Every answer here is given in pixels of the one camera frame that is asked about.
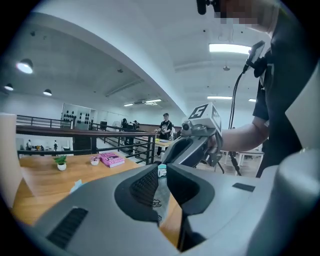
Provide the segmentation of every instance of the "metal railing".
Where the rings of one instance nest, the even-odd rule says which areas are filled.
[[[36,150],[18,150],[17,153],[21,155],[69,155],[69,154],[97,154],[103,151],[110,150],[121,150],[123,149],[132,149],[132,153],[128,154],[126,158],[136,157],[139,155],[145,155],[145,158],[140,157],[140,161],[136,163],[141,163],[145,161],[145,164],[152,164],[154,162],[155,156],[155,141],[156,134],[151,132],[126,132],[126,131],[102,131],[102,130],[76,130],[76,129],[61,129],[61,128],[50,128],[50,127],[38,127],[30,125],[17,125],[16,126],[17,134],[26,134],[26,135],[38,135],[38,136],[52,136],[52,137],[90,137],[91,138],[91,147],[88,149],[82,150],[68,150],[68,151],[36,151]],[[143,143],[125,143],[121,145],[120,141],[127,141],[127,138],[133,140],[143,141]],[[105,147],[97,148],[97,138],[102,139],[104,142],[106,139],[115,138],[117,145],[114,147]],[[144,148],[146,150],[140,151],[138,147]]]
[[[22,126],[38,126],[49,128],[72,128],[72,122],[59,119],[50,119],[42,117],[34,117],[27,115],[17,115],[16,124]]]

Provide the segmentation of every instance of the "black t-shirt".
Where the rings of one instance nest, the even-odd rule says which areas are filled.
[[[172,131],[172,123],[169,120],[162,121],[159,128],[161,128],[160,139],[169,140],[171,136],[171,131]]]
[[[269,122],[268,147],[258,177],[266,167],[278,165],[287,156],[301,150],[285,112],[307,84],[317,63],[303,28],[283,10],[279,10],[271,47],[265,58],[267,68],[259,81],[253,111],[255,117]]]

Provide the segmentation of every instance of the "ceiling light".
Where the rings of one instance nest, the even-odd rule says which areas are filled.
[[[161,99],[147,100],[145,103],[160,102]]]
[[[8,90],[8,91],[13,91],[14,88],[12,87],[11,83],[8,83],[7,85],[4,86],[4,89]]]
[[[216,100],[232,100],[232,97],[229,96],[208,96],[207,98]]]
[[[43,92],[44,95],[47,95],[47,96],[51,96],[52,95],[52,92],[51,90],[49,89],[46,89],[44,92]]]
[[[249,54],[251,47],[236,45],[236,44],[224,44],[224,43],[210,43],[209,52],[211,53],[238,53]]]
[[[33,66],[32,61],[28,58],[25,58],[16,64],[18,70],[27,74],[31,74],[33,72]]]

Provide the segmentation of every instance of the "book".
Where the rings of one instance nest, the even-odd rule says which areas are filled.
[[[108,167],[112,168],[125,163],[125,160],[115,153],[101,153],[99,154],[101,161]]]

